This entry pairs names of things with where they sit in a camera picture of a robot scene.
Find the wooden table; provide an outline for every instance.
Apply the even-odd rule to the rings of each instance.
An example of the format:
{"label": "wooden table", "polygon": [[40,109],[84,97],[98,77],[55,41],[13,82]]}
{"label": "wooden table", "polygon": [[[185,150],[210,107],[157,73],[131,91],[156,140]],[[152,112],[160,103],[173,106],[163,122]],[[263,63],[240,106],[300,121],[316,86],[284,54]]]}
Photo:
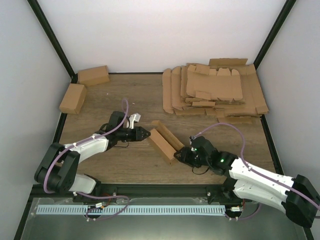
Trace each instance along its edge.
{"label": "wooden table", "polygon": [[[163,111],[162,76],[160,74],[114,74],[110,82],[87,87],[87,96],[80,114],[68,114],[60,143],[82,140],[109,121],[113,111],[121,111],[122,98],[128,98],[129,113],[141,114],[137,126],[151,130],[153,120],[161,120],[185,145],[189,136],[217,122],[213,116],[177,116]],[[237,124],[245,136],[245,159],[274,172],[274,165],[259,119],[253,124]],[[204,136],[220,151],[239,155],[242,141],[230,127],[218,126]],[[201,173],[206,168],[195,169]],[[118,184],[222,184],[225,177],[212,172],[195,175],[182,163],[169,166],[149,145],[147,140],[131,142],[129,147],[113,147],[86,159],[78,166],[78,173],[93,176],[103,183]]]}

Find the white wall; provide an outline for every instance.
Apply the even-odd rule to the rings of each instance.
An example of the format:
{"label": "white wall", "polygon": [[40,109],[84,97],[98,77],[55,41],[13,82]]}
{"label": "white wall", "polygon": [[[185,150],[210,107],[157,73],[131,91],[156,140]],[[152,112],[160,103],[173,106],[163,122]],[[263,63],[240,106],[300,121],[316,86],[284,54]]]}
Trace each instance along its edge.
{"label": "white wall", "polygon": [[13,239],[70,78],[26,0],[0,8],[0,238]]}
{"label": "white wall", "polygon": [[[285,174],[308,177],[320,192],[320,1],[296,2],[258,75]],[[320,239],[320,219],[314,221]]]}
{"label": "white wall", "polygon": [[285,0],[39,0],[75,71],[161,72],[210,58],[252,63]]}

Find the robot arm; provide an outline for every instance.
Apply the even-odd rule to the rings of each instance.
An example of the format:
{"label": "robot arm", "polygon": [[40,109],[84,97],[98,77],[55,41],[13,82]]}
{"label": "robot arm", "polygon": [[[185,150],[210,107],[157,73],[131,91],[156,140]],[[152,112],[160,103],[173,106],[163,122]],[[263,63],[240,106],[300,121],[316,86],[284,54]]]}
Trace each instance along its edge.
{"label": "robot arm", "polygon": [[320,196],[306,177],[284,176],[249,163],[247,168],[240,157],[230,152],[218,151],[203,136],[190,138],[190,142],[191,147],[184,147],[177,151],[175,157],[190,167],[208,166],[214,173],[226,176],[227,180],[232,179],[232,184],[225,196],[254,200],[269,205],[279,209],[291,221],[302,227],[312,226],[318,211],[315,206],[300,195],[254,173],[251,169],[298,190],[319,205]]}
{"label": "robot arm", "polygon": [[124,117],[125,114],[123,112],[114,111],[110,116],[109,122],[103,124],[99,131],[90,136],[92,139],[89,139],[85,143],[70,143],[65,145],[57,142],[53,143],[36,170],[34,179],[38,183],[44,184],[48,169],[57,155],[65,148],[74,145],[73,148],[68,150],[59,159],[58,162],[61,165],[53,166],[48,178],[47,187],[59,194],[66,192],[90,194],[94,190],[97,180],[84,174],[77,174],[79,163],[95,154],[109,150],[117,145],[118,141],[137,142],[150,136],[150,132],[143,127],[134,126],[134,123],[140,120],[138,113],[128,118],[127,128],[121,126],[113,133],[102,136],[104,133],[118,126]]}

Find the gray floor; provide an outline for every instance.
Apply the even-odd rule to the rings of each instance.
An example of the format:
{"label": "gray floor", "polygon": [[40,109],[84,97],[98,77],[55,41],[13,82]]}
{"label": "gray floor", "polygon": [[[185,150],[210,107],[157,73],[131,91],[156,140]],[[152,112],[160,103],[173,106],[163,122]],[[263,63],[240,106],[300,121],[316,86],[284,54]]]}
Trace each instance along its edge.
{"label": "gray floor", "polygon": [[[246,204],[248,215],[256,208]],[[231,221],[223,216],[118,216],[86,222],[81,215],[29,216],[23,240],[305,240],[303,229],[280,211],[262,206],[253,218]]]}

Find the wooden tabletop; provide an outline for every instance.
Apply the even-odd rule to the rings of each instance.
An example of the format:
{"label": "wooden tabletop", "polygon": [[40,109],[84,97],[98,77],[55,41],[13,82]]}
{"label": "wooden tabletop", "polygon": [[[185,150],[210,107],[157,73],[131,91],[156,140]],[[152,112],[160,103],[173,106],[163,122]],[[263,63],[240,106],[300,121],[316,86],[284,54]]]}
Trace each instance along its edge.
{"label": "wooden tabletop", "polygon": [[[109,121],[113,111],[121,111],[121,100],[129,101],[129,114],[141,114],[142,126],[151,130],[153,120],[161,120],[185,145],[189,136],[217,123],[213,116],[168,114],[163,111],[162,76],[160,74],[114,74],[110,82],[87,87],[87,96],[80,114],[68,114],[60,143],[74,143],[99,130]],[[274,172],[263,127],[259,119],[253,124],[236,125],[244,134],[245,160]],[[239,155],[242,141],[239,134],[227,126],[218,126],[204,136],[220,151]],[[225,177],[207,172],[195,175],[182,163],[169,166],[148,143],[130,142],[127,148],[113,147],[86,159],[78,166],[78,173],[95,177],[103,183],[118,184],[222,184]],[[195,169],[197,173],[205,167]]]}

